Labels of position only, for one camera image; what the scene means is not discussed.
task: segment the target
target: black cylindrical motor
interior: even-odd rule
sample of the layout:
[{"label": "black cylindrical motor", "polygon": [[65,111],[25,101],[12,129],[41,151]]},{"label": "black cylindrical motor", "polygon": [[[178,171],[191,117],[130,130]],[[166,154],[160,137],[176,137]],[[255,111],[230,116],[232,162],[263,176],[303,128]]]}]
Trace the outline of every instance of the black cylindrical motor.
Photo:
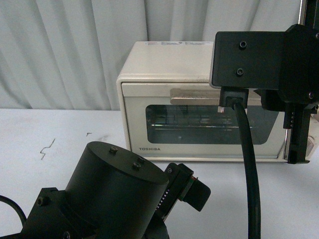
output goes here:
[{"label": "black cylindrical motor", "polygon": [[97,239],[141,239],[167,184],[165,173],[137,154],[91,142],[65,191],[76,214],[99,228]]}]

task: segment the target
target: white tabletop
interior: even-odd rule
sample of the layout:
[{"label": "white tabletop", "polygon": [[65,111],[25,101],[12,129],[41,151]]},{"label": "white tabletop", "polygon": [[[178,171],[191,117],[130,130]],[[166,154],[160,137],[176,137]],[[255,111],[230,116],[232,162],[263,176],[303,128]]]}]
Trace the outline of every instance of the white tabletop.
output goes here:
[{"label": "white tabletop", "polygon": [[[116,111],[0,110],[0,132],[0,194],[16,201],[27,216],[41,188],[65,189],[88,142],[125,148]],[[319,238],[318,156],[317,150],[306,165],[257,164],[263,239]],[[247,238],[244,165],[185,164],[212,194],[202,212],[176,204],[165,222],[170,238]],[[168,162],[156,165],[164,170]],[[21,228],[15,211],[0,203],[0,237]]]}]

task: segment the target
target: toshiba logo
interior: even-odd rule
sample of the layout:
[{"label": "toshiba logo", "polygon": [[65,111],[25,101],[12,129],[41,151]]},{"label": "toshiba logo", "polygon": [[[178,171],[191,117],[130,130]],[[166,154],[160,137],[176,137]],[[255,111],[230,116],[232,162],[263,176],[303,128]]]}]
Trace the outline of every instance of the toshiba logo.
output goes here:
[{"label": "toshiba logo", "polygon": [[142,150],[142,151],[146,151],[146,150],[153,150],[153,151],[160,150],[160,148],[139,148],[139,149]]}]

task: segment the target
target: toaster oven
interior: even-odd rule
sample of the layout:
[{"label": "toaster oven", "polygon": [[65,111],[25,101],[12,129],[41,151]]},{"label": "toaster oven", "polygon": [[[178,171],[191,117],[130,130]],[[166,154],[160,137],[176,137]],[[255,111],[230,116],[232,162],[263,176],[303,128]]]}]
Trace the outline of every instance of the toaster oven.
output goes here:
[{"label": "toaster oven", "polygon": [[[149,160],[242,161],[235,112],[211,88],[213,42],[136,42],[118,76],[127,149]],[[249,93],[258,161],[284,161],[283,113]]]}]

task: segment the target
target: curtain fold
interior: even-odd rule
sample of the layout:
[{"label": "curtain fold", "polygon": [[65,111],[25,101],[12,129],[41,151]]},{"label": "curtain fold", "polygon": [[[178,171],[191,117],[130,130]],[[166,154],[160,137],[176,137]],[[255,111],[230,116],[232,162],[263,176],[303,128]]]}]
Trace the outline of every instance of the curtain fold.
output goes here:
[{"label": "curtain fold", "polygon": [[0,108],[118,110],[136,41],[213,41],[284,31],[300,0],[0,1]]}]

